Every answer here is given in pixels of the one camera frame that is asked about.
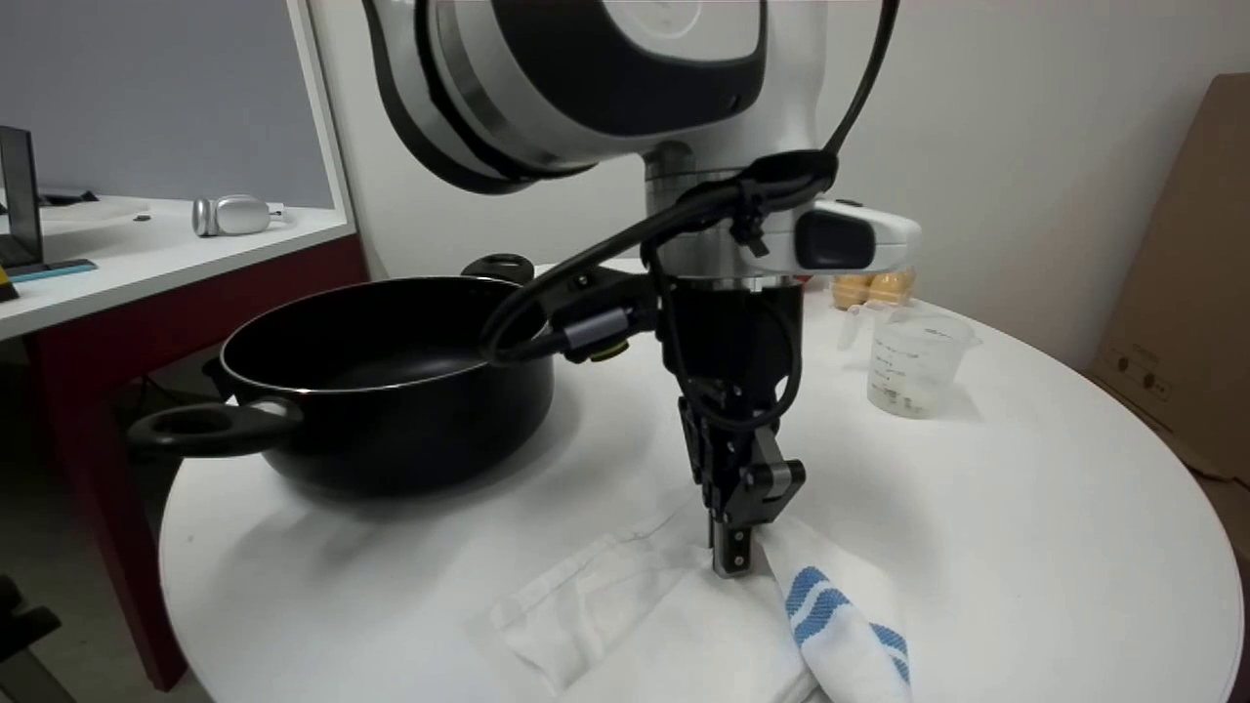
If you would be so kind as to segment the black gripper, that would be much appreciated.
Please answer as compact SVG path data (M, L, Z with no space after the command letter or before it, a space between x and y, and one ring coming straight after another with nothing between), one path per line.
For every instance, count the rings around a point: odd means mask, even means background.
M658 344L680 383L692 476L716 521L710 569L747 573L747 527L770 523L800 484L800 463L772 441L800 388L800 294L674 284Z

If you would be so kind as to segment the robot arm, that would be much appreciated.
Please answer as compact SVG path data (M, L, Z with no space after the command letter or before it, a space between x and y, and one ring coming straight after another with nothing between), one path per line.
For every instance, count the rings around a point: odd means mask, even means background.
M510 194L643 164L648 216L540 273L484 324L494 364L595 359L648 333L680 388L710 566L803 484L778 448L800 388L800 284L894 273L920 228L832 190L829 0L363 0L401 143L445 182Z

